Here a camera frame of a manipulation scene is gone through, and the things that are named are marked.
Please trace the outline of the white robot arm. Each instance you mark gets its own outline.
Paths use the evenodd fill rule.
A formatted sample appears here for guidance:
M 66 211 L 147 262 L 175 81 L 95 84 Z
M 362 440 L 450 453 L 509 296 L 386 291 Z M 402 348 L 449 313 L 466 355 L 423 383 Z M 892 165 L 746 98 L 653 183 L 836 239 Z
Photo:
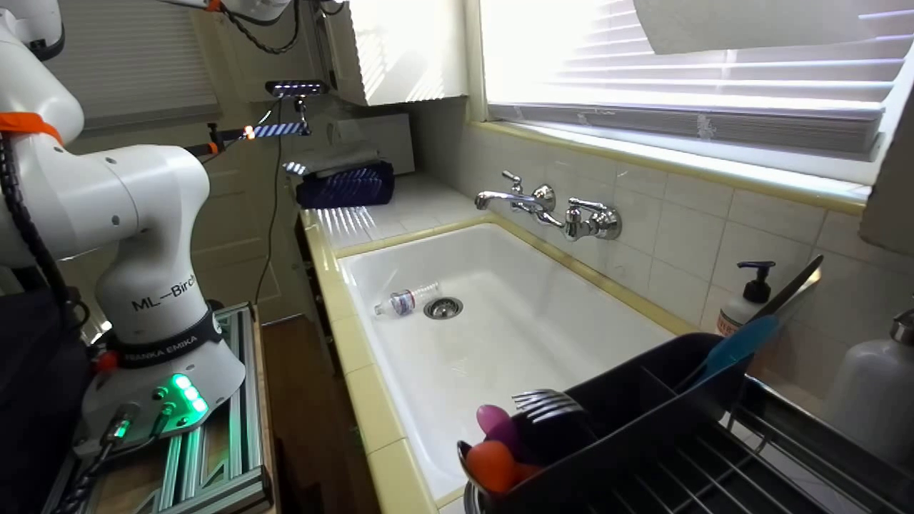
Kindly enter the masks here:
M 80 99 L 45 69 L 62 42 L 56 0 L 0 5 L 3 261 L 52 268 L 109 246 L 95 296 L 113 363 L 80 399 L 76 449 L 189 432 L 246 383 L 190 265 L 209 175 L 183 145 L 75 153 Z

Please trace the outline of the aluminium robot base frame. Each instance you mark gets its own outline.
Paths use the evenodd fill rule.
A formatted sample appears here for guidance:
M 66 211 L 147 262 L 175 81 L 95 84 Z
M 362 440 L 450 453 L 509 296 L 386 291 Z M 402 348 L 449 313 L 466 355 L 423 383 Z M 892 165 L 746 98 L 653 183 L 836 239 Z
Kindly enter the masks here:
M 156 480 L 126 514 L 265 514 L 270 495 L 270 442 L 265 436 L 259 325 L 252 303 L 216 309 L 209 321 L 215 343 L 175 361 L 155 358 L 135 369 L 135 355 L 112 355 L 112 335 L 80 399 L 70 456 L 40 514 L 98 514 L 106 470 L 155 449 Z

